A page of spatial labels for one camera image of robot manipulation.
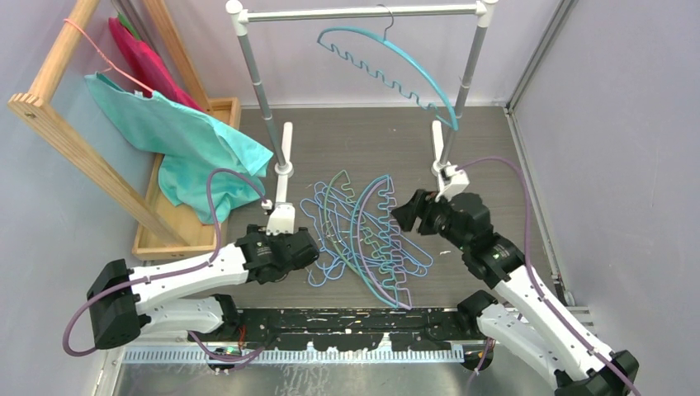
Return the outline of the teal plastic hanger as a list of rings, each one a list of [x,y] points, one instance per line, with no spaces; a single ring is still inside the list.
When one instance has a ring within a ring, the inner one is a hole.
[[[397,206],[389,175],[370,182],[350,214],[350,246],[360,277],[370,292],[394,309],[412,309],[407,282],[425,277],[433,256],[400,230],[391,211]]]
[[[363,70],[370,77],[381,81],[381,83],[385,87],[388,87],[391,90],[397,91],[403,98],[413,102],[416,106],[420,107],[422,110],[431,111],[436,116],[437,120],[442,122],[446,126],[452,127],[454,130],[459,130],[458,120],[456,117],[456,112],[454,110],[454,107],[450,104],[447,94],[438,85],[438,83],[433,78],[433,76],[431,74],[429,74],[428,71],[421,64],[419,64],[415,58],[413,58],[411,55],[406,53],[399,46],[397,46],[396,44],[394,44],[393,42],[391,42],[390,40],[387,39],[388,30],[395,24],[395,17],[394,17],[393,12],[384,4],[377,4],[377,6],[385,8],[388,11],[390,18],[391,18],[391,23],[384,29],[382,37],[378,36],[378,34],[375,34],[375,33],[368,31],[367,29],[362,29],[362,28],[358,28],[358,27],[354,27],[354,26],[336,26],[336,27],[330,27],[330,28],[326,28],[326,29],[322,30],[319,33],[319,35],[317,36],[316,43],[318,45],[322,46],[324,49],[328,50],[329,52],[336,54],[340,59],[348,61],[355,68]],[[406,92],[404,90],[401,82],[399,82],[398,80],[395,80],[395,79],[391,79],[389,81],[381,69],[379,69],[379,68],[372,69],[371,66],[367,62],[365,62],[364,60],[361,60],[361,59],[355,60],[355,58],[351,52],[348,52],[348,51],[342,52],[336,44],[324,43],[322,41],[324,36],[327,35],[328,33],[332,33],[332,32],[347,32],[347,33],[353,33],[355,35],[363,36],[367,39],[370,39],[370,40],[378,43],[379,45],[388,49],[390,52],[393,52],[394,54],[399,56],[411,68],[413,68],[416,72],[418,72],[420,74],[420,76],[428,83],[428,85],[437,93],[439,99],[442,101],[442,104],[444,105],[444,107],[447,110],[447,118],[440,116],[441,112],[438,108],[438,105],[436,105],[433,102],[422,103],[421,96],[417,92],[414,92],[414,91]]]

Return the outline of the purple plastic hanger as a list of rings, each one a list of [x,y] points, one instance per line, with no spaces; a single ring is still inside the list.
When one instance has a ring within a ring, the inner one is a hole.
[[[353,211],[356,220],[357,257],[360,275],[365,279],[368,287],[383,303],[393,308],[412,309],[412,300],[409,289],[405,286],[406,271],[403,257],[400,255],[402,245],[398,240],[400,231],[398,224],[390,218],[390,209],[396,206],[393,197],[394,184],[391,176],[378,177],[370,183],[360,195]],[[383,216],[376,219],[375,225],[379,230],[377,238],[383,242],[378,248],[379,257],[376,259],[377,273],[385,277],[380,279],[367,264],[367,257],[362,252],[365,228],[363,221],[371,216],[365,213],[367,202],[377,194],[384,200],[378,208],[384,210]]]

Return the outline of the green plastic hanger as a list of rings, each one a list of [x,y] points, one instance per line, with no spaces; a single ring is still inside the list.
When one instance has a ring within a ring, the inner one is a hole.
[[[346,271],[364,279],[358,268],[359,258],[357,257],[357,237],[356,237],[356,220],[353,216],[354,208],[357,204],[357,195],[352,186],[352,179],[349,172],[341,170],[336,173],[330,181],[327,181],[328,189],[325,191],[323,207],[324,220],[328,221],[328,230],[333,230],[347,244],[348,250],[341,252],[341,247],[338,243],[329,244],[329,248],[333,247],[339,256],[343,258],[347,267]],[[365,219],[363,224],[365,228],[363,233],[362,252],[367,257],[367,264],[373,270],[376,269],[376,259],[379,257],[377,248],[381,245],[381,240],[377,238],[379,233],[375,225],[377,217],[373,213],[368,213],[370,219]]]

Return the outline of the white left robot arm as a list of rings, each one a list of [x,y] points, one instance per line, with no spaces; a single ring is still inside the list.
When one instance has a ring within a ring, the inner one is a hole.
[[[304,227],[268,235],[251,224],[245,236],[223,246],[215,257],[203,254],[133,268],[122,259],[108,262],[87,292],[94,346],[108,350],[143,333],[174,330],[231,340],[241,328],[233,300],[191,300],[191,295],[223,286],[280,281],[318,257],[318,245]]]

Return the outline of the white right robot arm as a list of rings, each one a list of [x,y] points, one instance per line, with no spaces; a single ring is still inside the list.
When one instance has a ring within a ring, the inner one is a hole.
[[[599,340],[544,286],[525,254],[494,231],[490,210],[477,194],[447,199],[417,190],[390,213],[405,232],[415,229],[453,244],[468,271],[488,286],[457,306],[464,336],[483,335],[502,344],[556,395],[639,393],[634,386],[638,360]]]

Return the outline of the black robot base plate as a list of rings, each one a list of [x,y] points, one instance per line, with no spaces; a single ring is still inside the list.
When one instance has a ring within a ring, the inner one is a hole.
[[[196,332],[203,342],[242,342],[254,349],[374,351],[384,337],[392,351],[439,351],[453,343],[485,339],[461,307],[415,309],[246,308],[223,299],[223,323]]]

